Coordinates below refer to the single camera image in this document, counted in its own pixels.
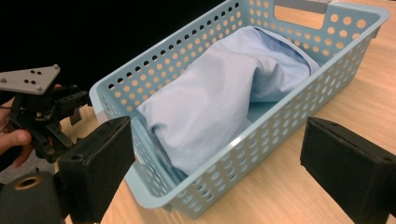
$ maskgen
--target black background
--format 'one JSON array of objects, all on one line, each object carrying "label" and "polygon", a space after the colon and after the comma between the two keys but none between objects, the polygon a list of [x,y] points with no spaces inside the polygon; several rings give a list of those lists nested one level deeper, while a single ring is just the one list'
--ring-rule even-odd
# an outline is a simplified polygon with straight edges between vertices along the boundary
[{"label": "black background", "polygon": [[3,1],[0,72],[57,63],[57,83],[88,91],[100,78],[221,2]]}]

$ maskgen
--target human hand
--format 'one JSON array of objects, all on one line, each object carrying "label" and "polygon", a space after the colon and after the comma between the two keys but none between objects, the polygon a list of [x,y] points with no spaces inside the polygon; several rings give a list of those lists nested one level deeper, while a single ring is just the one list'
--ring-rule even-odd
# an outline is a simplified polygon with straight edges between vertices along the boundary
[{"label": "human hand", "polygon": [[33,147],[30,145],[32,142],[32,135],[26,130],[10,130],[7,126],[8,114],[13,100],[14,99],[11,99],[4,103],[0,109],[0,156],[11,147],[21,147],[21,154],[12,162],[12,165],[18,168],[29,159]]}]

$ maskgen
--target wooden table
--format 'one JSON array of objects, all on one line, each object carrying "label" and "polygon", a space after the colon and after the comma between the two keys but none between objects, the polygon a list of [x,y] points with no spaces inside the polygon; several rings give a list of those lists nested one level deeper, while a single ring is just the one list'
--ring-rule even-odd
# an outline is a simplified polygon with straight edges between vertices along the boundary
[{"label": "wooden table", "polygon": [[[356,77],[315,117],[332,120],[396,154],[396,1],[348,0],[386,8],[389,20],[370,44]],[[72,139],[98,126],[91,107],[83,120],[63,131]],[[107,223],[352,223],[351,219],[300,164],[304,126],[199,218],[178,211],[145,209],[125,181],[103,218]],[[396,223],[390,217],[388,223]]]}]

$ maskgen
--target plastic basket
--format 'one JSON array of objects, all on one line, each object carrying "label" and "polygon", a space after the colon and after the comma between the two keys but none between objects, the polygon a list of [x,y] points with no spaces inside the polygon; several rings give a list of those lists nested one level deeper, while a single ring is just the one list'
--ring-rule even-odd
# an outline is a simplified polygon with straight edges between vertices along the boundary
[{"label": "plastic basket", "polygon": [[[323,25],[317,29],[278,20],[276,5],[322,13]],[[146,208],[200,216],[353,79],[388,16],[382,8],[342,2],[227,0],[99,80],[90,90],[99,122],[133,117],[143,101],[176,79],[212,43],[246,25],[285,36],[320,65],[281,101],[250,104],[253,124],[180,183],[160,165],[146,131],[135,129],[137,161],[125,179],[136,200]]]}]

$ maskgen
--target light blue cloth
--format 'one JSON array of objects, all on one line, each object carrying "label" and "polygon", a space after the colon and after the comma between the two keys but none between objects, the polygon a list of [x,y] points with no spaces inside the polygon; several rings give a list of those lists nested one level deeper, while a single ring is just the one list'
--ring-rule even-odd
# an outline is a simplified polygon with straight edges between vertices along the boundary
[{"label": "light blue cloth", "polygon": [[186,175],[250,125],[249,102],[277,102],[318,64],[281,35],[242,27],[217,41],[137,111]]}]

